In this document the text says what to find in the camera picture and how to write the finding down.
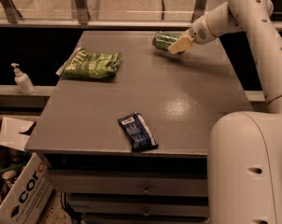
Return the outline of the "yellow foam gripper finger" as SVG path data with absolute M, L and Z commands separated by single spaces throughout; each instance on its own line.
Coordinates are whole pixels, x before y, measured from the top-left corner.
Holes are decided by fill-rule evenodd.
M 174 35 L 168 51 L 171 54 L 184 52 L 192 47 L 194 40 L 195 38 L 190 35 Z

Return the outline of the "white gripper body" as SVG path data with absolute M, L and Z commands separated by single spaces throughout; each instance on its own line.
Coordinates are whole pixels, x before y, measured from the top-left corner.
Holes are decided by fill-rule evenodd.
M 216 39 L 210 32 L 207 25 L 207 16 L 203 15 L 197 19 L 187 30 L 189 35 L 196 44 L 204 45 Z

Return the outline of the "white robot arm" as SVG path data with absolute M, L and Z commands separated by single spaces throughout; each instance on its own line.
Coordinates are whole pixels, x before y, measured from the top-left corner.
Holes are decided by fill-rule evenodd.
M 242 31 L 263 99 L 219 119 L 207 154 L 209 224 L 282 224 L 282 37 L 271 0 L 227 0 L 193 22 L 172 53 Z

